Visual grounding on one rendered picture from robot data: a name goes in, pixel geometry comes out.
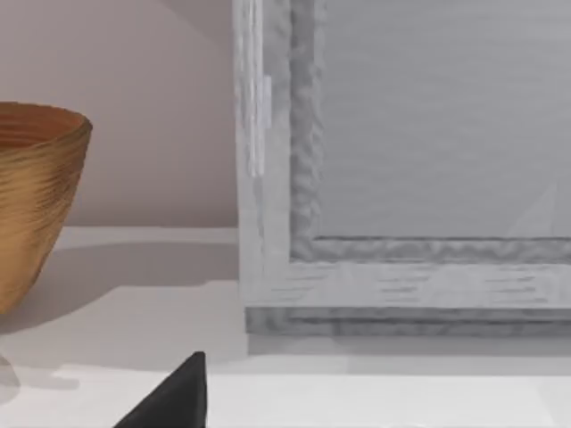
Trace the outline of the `grey framed cabinet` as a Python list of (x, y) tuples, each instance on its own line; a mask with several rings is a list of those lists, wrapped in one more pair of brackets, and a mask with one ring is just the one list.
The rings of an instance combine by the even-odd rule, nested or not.
[(233, 0), (247, 331), (571, 336), (571, 0)]

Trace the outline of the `brown woven basket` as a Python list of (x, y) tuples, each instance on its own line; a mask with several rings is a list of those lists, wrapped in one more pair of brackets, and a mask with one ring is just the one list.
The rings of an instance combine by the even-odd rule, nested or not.
[(76, 111), (0, 102), (0, 314), (22, 301), (53, 250), (92, 130)]

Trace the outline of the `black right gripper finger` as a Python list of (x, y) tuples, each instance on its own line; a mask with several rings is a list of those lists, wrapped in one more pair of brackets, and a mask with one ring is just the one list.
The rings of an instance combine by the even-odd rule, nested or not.
[(193, 353), (112, 428), (206, 428), (206, 355)]

